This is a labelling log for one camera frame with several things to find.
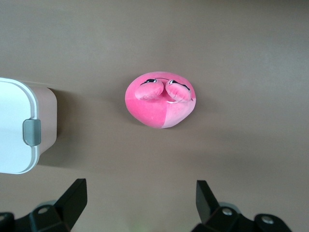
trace stuffed toy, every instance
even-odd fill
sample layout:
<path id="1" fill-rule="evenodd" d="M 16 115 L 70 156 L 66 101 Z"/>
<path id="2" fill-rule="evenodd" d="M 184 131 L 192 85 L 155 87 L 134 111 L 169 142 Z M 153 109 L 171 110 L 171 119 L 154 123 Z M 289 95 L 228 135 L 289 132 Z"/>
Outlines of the stuffed toy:
<path id="1" fill-rule="evenodd" d="M 150 72 L 129 85 L 125 101 L 128 111 L 141 123 L 168 128 L 193 111 L 196 96 L 185 78 L 170 72 Z"/>

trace plush toy face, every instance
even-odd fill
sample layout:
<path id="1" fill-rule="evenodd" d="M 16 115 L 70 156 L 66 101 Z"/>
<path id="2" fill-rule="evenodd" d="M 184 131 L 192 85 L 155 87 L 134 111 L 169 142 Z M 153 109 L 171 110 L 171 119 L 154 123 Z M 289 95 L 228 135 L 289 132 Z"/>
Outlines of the plush toy face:
<path id="1" fill-rule="evenodd" d="M 193 111 L 196 96 L 185 78 L 170 72 L 150 72 L 129 85 L 125 100 L 128 111 L 143 124 L 168 128 Z"/>

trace gray latch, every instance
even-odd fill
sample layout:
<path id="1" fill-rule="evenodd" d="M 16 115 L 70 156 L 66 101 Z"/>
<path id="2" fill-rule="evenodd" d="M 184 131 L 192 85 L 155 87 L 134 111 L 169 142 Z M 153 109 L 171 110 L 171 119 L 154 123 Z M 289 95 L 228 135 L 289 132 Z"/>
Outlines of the gray latch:
<path id="1" fill-rule="evenodd" d="M 28 119 L 24 121 L 24 141 L 29 146 L 37 146 L 41 143 L 41 121 Z"/>

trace pink plush toy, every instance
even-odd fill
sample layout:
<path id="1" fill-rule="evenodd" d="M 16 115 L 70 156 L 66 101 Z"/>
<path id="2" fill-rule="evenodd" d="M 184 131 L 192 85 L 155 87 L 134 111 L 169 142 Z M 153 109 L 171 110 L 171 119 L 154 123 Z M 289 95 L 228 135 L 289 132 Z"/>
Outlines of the pink plush toy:
<path id="1" fill-rule="evenodd" d="M 129 85 L 125 100 L 128 111 L 143 124 L 168 128 L 193 111 L 196 96 L 185 78 L 170 72 L 150 72 Z"/>

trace silver screw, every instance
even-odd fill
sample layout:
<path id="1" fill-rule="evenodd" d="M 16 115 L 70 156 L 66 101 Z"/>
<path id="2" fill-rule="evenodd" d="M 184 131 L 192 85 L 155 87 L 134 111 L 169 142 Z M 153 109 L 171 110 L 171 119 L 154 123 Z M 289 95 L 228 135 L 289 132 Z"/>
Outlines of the silver screw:
<path id="1" fill-rule="evenodd" d="M 38 211 L 38 214 L 44 214 L 44 213 L 47 212 L 47 210 L 48 210 L 48 208 L 47 208 L 47 207 L 44 207 L 44 208 L 42 208 L 42 209 L 40 209 L 40 210 Z"/>
<path id="2" fill-rule="evenodd" d="M 222 212 L 227 216 L 231 216 L 233 214 L 233 212 L 228 208 L 224 208 Z"/>
<path id="3" fill-rule="evenodd" d="M 268 216 L 262 216 L 262 221 L 267 224 L 274 224 L 273 219 L 271 219 L 271 217 L 268 217 Z"/>

